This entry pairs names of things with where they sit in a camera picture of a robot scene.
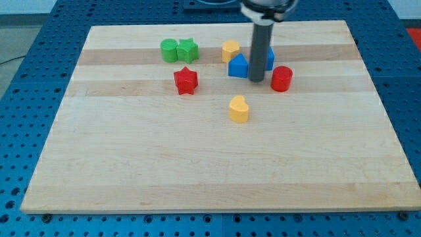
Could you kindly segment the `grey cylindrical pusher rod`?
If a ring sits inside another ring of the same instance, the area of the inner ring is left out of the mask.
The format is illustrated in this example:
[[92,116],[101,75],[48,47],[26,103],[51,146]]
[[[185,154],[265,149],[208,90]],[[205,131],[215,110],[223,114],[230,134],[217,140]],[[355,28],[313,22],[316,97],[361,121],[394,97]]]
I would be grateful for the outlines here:
[[251,82],[262,82],[264,80],[272,29],[272,24],[267,26],[253,24],[248,71],[248,79]]

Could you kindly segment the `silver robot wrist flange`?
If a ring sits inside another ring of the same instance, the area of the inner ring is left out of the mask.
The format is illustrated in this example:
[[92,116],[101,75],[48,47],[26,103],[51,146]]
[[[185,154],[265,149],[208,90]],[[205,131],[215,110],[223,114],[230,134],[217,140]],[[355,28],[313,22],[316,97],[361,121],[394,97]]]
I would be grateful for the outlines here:
[[241,12],[255,24],[283,22],[297,8],[298,0],[242,0]]

